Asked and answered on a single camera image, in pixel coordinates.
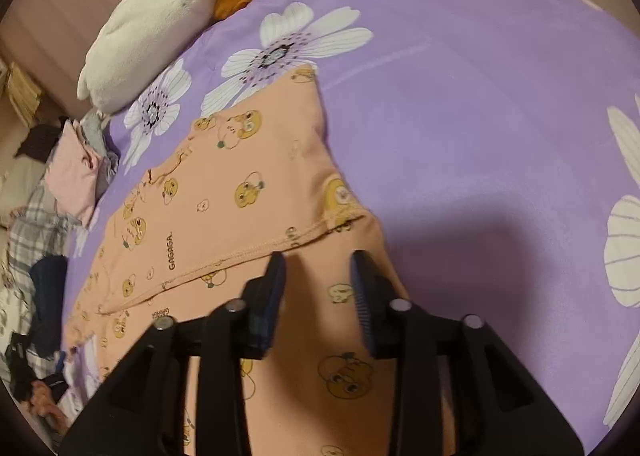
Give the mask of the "orange duck print garment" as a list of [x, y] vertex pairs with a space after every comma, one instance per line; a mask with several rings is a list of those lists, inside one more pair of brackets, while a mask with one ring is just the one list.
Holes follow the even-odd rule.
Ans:
[[378, 220], [324, 142], [314, 70], [300, 66], [197, 119], [105, 224], [64, 327], [107, 376], [154, 319], [205, 316], [285, 254], [274, 343], [240, 361], [257, 455], [383, 455], [395, 366], [363, 344], [349, 259], [394, 277]]

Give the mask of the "dark navy garment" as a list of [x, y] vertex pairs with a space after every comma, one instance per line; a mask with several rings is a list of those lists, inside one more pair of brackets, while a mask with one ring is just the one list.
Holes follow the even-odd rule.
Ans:
[[67, 265], [64, 255], [47, 255], [29, 270], [35, 288], [35, 311], [28, 336], [40, 358], [50, 358], [61, 347]]

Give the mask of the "plaid grey garment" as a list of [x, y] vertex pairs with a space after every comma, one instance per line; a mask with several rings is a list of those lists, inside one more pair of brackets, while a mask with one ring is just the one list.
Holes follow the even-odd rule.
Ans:
[[2, 283], [12, 301], [6, 314], [9, 332], [27, 335], [35, 315], [35, 284], [30, 269], [48, 255], [68, 254], [67, 236], [74, 221], [58, 211], [55, 197], [43, 179], [30, 195], [26, 205], [14, 214], [9, 228]]

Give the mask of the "pink garment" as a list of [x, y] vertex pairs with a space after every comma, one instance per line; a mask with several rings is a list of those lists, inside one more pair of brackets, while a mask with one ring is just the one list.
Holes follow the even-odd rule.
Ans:
[[96, 208], [96, 183], [103, 157], [82, 136], [78, 123], [67, 120], [44, 181], [58, 209], [87, 227]]

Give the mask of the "purple floral bed sheet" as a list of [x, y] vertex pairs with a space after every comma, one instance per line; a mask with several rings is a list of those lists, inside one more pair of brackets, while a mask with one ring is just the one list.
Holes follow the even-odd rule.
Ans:
[[484, 318], [593, 452], [639, 389], [639, 41], [592, 0], [253, 0], [203, 30], [111, 122], [120, 168], [67, 276], [72, 360], [110, 376], [64, 327], [112, 213], [197, 119], [305, 64], [392, 278]]

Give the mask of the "woven straw basket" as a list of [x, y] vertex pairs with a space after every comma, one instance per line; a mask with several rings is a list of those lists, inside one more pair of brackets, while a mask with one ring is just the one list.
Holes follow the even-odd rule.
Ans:
[[15, 61], [9, 67], [4, 91], [18, 119], [29, 129], [37, 121], [42, 98], [41, 87]]

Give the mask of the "white orange plush toy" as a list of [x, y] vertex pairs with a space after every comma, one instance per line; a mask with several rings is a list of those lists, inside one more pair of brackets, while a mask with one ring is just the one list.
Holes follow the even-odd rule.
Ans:
[[104, 113], [134, 100], [206, 26], [252, 0], [121, 0], [90, 45], [76, 95]]

